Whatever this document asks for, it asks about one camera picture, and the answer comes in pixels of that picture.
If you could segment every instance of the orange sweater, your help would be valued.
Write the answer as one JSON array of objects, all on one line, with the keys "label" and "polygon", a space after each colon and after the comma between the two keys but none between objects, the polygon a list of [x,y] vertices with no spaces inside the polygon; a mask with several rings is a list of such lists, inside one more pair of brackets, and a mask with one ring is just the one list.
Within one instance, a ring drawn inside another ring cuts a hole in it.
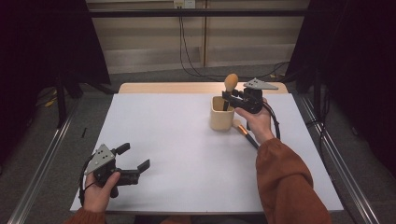
[{"label": "orange sweater", "polygon": [[[277,138],[264,142],[256,160],[257,183],[268,224],[330,224],[329,212],[313,190],[301,158]],[[105,223],[105,214],[79,209],[64,224]],[[162,224],[190,224],[189,217],[169,217]]]}]

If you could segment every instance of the person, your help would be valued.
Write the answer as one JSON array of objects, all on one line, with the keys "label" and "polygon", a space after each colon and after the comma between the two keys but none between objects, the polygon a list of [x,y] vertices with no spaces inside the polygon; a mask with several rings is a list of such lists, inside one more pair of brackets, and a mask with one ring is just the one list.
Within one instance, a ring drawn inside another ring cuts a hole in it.
[{"label": "person", "polygon": [[[303,160],[271,131],[271,116],[266,109],[250,114],[242,108],[235,112],[245,118],[259,143],[256,159],[257,184],[262,208],[269,224],[330,224],[329,212],[313,190],[313,179]],[[101,189],[85,192],[84,206],[66,220],[70,223],[105,223],[111,188],[120,176],[113,174]],[[93,175],[86,183],[94,181]],[[189,216],[170,216],[162,224],[190,224]]]}]

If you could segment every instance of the beige cup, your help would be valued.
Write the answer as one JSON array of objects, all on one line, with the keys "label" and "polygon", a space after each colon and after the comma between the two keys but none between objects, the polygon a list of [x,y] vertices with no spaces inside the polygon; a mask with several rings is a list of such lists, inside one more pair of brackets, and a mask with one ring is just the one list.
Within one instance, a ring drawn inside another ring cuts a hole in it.
[{"label": "beige cup", "polygon": [[211,105],[210,128],[224,132],[230,130],[233,126],[233,107],[228,106],[227,111],[223,111],[224,99],[221,96],[214,96]]}]

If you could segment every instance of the gray carpet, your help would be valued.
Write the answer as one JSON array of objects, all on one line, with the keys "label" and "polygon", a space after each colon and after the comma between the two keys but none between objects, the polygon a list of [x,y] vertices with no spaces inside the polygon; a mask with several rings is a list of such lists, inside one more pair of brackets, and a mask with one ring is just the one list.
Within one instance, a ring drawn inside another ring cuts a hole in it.
[{"label": "gray carpet", "polygon": [[[265,75],[273,66],[235,66],[197,69],[201,74],[227,76],[236,73],[240,77],[258,77]],[[285,67],[277,71],[284,73]],[[224,77],[214,77],[222,81]],[[263,80],[274,81],[274,78],[263,77]],[[137,74],[122,74],[111,76],[112,85],[109,88],[118,90],[124,82],[171,82],[171,81],[212,81],[204,77],[193,77],[183,70],[158,71]],[[84,96],[78,103],[76,115],[71,120],[64,140],[59,147],[53,163],[50,165],[47,177],[38,192],[25,223],[62,223],[72,216],[69,212],[78,189],[78,176],[81,166],[92,153],[97,137],[106,117],[112,96],[105,95],[94,88],[81,85]],[[301,109],[305,120],[309,120],[301,105],[300,96],[296,94],[294,83],[287,84],[288,90],[294,93],[296,103]],[[67,98],[71,105],[76,100]],[[327,130],[340,150],[343,158],[359,183],[364,194],[370,201],[381,223],[394,223],[396,214],[396,181],[382,164],[373,156],[364,139],[355,135],[352,125],[339,110],[335,102],[331,102],[331,110],[327,117]],[[0,176],[0,223],[7,223],[12,212],[28,184],[35,174],[41,158],[56,131],[57,107],[37,108],[30,128],[14,150],[9,160],[4,164]],[[314,142],[318,143],[318,134],[309,128]],[[332,165],[328,155],[324,153],[329,173],[334,178],[334,185],[340,191],[353,217],[358,223],[364,223],[358,208],[350,197],[340,175]],[[347,211],[332,214],[333,223],[353,223]],[[111,215],[108,223],[134,223],[133,216]]]}]

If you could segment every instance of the white paper sheet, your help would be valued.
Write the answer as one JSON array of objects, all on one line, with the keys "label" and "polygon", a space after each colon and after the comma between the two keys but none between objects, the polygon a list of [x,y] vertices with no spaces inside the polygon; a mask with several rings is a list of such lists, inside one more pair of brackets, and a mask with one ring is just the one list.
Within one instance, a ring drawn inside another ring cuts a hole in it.
[{"label": "white paper sheet", "polygon": [[[107,211],[144,214],[260,213],[257,151],[236,129],[209,127],[214,94],[117,94],[96,148],[130,143],[117,167],[151,166],[136,186],[119,187]],[[330,211],[342,210],[315,145],[291,94],[268,94],[280,123],[282,142],[298,153],[314,178],[314,188]],[[243,124],[246,121],[235,113]],[[76,195],[71,210],[80,208]]]}]

